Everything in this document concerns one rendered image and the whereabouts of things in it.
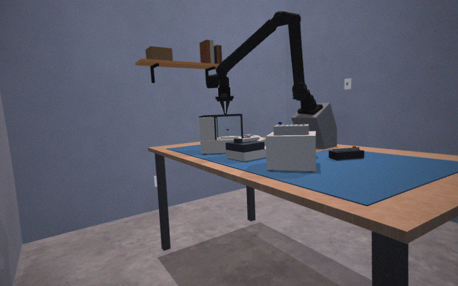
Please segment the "blue bench mat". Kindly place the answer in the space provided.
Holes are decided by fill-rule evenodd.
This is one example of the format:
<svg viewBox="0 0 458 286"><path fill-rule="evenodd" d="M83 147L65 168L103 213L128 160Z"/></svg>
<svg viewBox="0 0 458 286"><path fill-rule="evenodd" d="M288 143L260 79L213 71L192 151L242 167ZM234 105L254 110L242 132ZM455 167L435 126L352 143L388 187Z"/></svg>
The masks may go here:
<svg viewBox="0 0 458 286"><path fill-rule="evenodd" d="M167 148L266 178L369 206L458 173L458 161L364 152L364 158L334 160L316 152L316 172L267 170L267 158L240 161L226 153L201 154L200 145Z"/></svg>

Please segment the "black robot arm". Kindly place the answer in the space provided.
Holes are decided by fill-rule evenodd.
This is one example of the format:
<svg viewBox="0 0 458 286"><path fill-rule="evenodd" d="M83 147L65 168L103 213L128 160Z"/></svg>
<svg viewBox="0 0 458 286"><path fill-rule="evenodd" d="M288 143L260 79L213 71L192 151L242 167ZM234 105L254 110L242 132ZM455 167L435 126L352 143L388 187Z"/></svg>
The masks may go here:
<svg viewBox="0 0 458 286"><path fill-rule="evenodd" d="M230 87L228 87L229 77L226 76L230 69L232 69L241 59L248 55L248 53L250 53L270 34L272 34L278 26L288 24L294 82L292 87L293 99L301 101L301 108L298 110L298 113L314 115L320 111L323 108L323 105L316 104L313 95L310 94L310 90L307 90L307 86L305 84L301 41L301 16L299 14L288 13L289 12L278 11L277 14L274 14L274 17L272 18L273 20L271 19L272 21L268 20L249 39L247 39L231 55L229 55L224 62L222 61L223 63L221 62L222 64L219 64L216 68L216 73L218 75L213 74L207 76L207 88L217 88L219 86L219 97L226 98L230 96Z"/></svg>

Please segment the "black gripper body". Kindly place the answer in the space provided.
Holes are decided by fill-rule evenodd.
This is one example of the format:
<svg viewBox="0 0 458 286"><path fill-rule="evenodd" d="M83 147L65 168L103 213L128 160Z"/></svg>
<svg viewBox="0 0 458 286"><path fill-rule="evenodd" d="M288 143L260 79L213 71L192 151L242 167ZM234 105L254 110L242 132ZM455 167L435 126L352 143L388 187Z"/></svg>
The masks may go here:
<svg viewBox="0 0 458 286"><path fill-rule="evenodd" d="M227 99L228 98L228 99ZM215 99L217 99L217 101L232 101L234 99L234 96L228 96L226 98L222 98L222 97L215 97Z"/></svg>

